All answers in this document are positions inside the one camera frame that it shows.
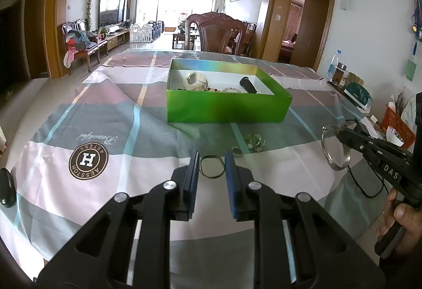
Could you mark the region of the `right hand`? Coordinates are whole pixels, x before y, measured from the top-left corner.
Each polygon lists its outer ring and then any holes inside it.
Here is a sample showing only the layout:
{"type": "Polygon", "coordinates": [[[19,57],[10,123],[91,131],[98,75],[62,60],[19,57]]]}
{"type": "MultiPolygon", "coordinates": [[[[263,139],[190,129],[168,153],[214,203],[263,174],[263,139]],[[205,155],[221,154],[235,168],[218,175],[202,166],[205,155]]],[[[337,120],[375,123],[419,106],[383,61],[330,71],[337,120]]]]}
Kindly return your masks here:
{"type": "Polygon", "coordinates": [[[395,250],[398,254],[411,254],[421,239],[421,211],[415,210],[410,205],[400,203],[394,207],[398,191],[393,187],[387,198],[386,206],[381,215],[376,229],[376,237],[384,236],[394,223],[399,223],[406,232],[397,244],[395,250]]]}

